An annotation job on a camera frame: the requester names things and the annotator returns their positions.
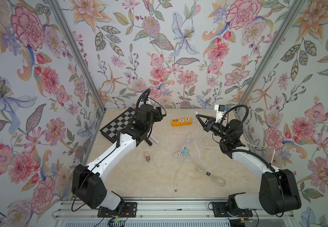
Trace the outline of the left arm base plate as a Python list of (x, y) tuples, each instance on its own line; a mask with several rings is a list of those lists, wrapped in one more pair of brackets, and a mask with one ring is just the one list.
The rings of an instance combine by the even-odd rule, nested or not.
[(97, 216), (99, 218), (113, 218), (116, 216), (124, 218), (135, 218), (136, 212), (137, 202), (122, 202), (114, 210), (99, 207)]

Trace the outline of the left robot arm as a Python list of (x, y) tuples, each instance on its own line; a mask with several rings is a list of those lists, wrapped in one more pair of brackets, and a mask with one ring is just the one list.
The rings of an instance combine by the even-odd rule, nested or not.
[(129, 123), (118, 130), (117, 139), (99, 158), (86, 166), (79, 164), (73, 171), (71, 192), (91, 209), (99, 207), (111, 211), (120, 210), (124, 199), (109, 192), (104, 182), (115, 166), (141, 142), (150, 144), (153, 125), (166, 116), (163, 107), (148, 103), (151, 90), (145, 90), (136, 103), (136, 109)]

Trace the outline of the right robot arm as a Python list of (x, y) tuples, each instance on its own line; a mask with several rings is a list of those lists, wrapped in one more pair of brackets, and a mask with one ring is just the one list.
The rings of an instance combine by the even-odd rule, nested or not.
[(223, 154), (245, 166), (260, 180), (258, 194), (231, 194), (227, 199), (227, 212), (237, 216), (245, 211), (262, 210), (281, 217), (302, 206), (295, 176), (288, 169), (272, 166), (241, 142), (242, 126), (249, 113), (246, 105), (238, 105), (226, 111), (220, 120), (202, 114), (196, 114), (196, 119), (206, 132), (220, 137), (219, 149)]

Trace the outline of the teal USB charger plug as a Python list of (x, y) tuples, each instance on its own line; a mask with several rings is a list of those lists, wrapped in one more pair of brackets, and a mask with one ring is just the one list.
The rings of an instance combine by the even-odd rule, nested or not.
[(188, 156), (188, 150), (185, 148), (184, 150), (183, 150), (183, 155), (185, 156), (185, 157), (187, 157)]

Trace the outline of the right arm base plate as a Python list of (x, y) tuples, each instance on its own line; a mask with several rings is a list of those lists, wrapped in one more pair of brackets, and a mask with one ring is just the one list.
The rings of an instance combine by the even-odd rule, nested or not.
[(216, 218), (251, 218), (251, 210), (239, 209), (236, 205), (227, 201), (211, 201), (208, 208), (214, 213)]

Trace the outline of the white pink electric toothbrush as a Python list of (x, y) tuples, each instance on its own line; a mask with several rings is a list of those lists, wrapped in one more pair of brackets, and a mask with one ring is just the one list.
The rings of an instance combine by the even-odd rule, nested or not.
[(153, 140), (156, 144), (160, 144), (160, 141), (155, 136), (151, 135), (150, 139)]

